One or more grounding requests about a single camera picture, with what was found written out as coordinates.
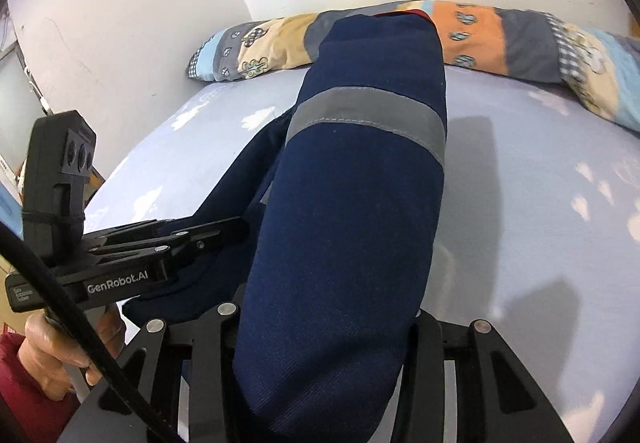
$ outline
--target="human hand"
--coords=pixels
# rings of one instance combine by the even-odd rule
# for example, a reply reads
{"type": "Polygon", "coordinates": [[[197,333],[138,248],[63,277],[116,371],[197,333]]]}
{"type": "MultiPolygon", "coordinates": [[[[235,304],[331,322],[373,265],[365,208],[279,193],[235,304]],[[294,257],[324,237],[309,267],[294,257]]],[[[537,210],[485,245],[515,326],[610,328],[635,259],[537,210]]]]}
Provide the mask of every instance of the human hand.
{"type": "MultiPolygon", "coordinates": [[[[53,326],[44,313],[34,313],[24,327],[26,338],[18,350],[18,359],[25,370],[38,382],[46,396],[62,400],[71,388],[63,364],[88,367],[86,381],[95,385],[101,378],[79,344],[59,328],[53,326]]],[[[124,347],[125,324],[116,304],[110,304],[95,327],[100,340],[112,357],[124,347]]]]}

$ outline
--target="camera lens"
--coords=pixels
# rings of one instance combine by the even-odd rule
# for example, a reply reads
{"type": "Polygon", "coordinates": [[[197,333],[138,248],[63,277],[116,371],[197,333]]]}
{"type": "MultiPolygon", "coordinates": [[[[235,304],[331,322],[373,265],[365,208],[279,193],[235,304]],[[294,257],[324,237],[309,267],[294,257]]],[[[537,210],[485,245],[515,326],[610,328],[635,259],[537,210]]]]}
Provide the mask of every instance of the camera lens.
{"type": "Polygon", "coordinates": [[[78,151],[78,170],[82,172],[84,168],[84,162],[86,161],[86,149],[84,148],[84,143],[80,146],[80,150],[78,151]]]}
{"type": "Polygon", "coordinates": [[[66,162],[69,165],[73,165],[76,159],[76,142],[71,140],[69,146],[66,148],[66,162]]]}

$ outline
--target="light blue bedsheet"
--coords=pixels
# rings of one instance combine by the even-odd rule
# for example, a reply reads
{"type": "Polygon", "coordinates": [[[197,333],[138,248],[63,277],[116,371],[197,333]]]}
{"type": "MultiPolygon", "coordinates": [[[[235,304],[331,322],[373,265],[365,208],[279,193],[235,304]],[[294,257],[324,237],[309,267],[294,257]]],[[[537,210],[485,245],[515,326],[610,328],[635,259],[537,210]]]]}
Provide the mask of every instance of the light blue bedsheet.
{"type": "MultiPolygon", "coordinates": [[[[201,90],[98,191],[87,231],[193,213],[305,72],[201,90]]],[[[446,185],[423,307],[494,323],[576,443],[595,442],[640,375],[640,140],[568,91],[446,72],[446,185]]],[[[392,410],[374,441],[388,441],[392,410]]]]}

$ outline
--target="jacket sleeve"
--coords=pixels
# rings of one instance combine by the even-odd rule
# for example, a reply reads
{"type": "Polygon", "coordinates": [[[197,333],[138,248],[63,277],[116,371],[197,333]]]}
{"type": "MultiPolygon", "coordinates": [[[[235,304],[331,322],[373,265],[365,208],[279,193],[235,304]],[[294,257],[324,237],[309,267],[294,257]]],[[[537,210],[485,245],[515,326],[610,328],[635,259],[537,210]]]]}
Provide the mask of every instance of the jacket sleeve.
{"type": "Polygon", "coordinates": [[[73,394],[62,401],[47,398],[18,360],[24,337],[15,333],[0,334],[0,398],[7,407],[1,431],[12,431],[15,441],[24,437],[33,443],[55,443],[78,407],[73,394]]]}
{"type": "Polygon", "coordinates": [[[440,40],[412,13],[338,20],[300,89],[233,362],[256,441],[364,443],[394,391],[447,127],[440,40]]]}

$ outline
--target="metal rivet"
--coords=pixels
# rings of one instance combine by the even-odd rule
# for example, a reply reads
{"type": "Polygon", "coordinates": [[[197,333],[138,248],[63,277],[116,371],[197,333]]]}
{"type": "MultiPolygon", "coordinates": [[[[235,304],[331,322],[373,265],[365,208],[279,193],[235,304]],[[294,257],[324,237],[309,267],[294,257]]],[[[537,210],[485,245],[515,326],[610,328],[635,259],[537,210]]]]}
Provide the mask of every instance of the metal rivet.
{"type": "Polygon", "coordinates": [[[491,331],[491,324],[489,324],[489,322],[487,322],[486,320],[476,320],[474,322],[474,329],[478,333],[488,333],[489,331],[491,331]]]}
{"type": "Polygon", "coordinates": [[[218,306],[218,313],[224,316],[232,315],[237,309],[236,305],[231,302],[222,302],[222,304],[218,306]]]}
{"type": "Polygon", "coordinates": [[[162,328],[164,328],[164,322],[159,318],[154,318],[146,323],[146,330],[149,333],[158,333],[162,328]]]}

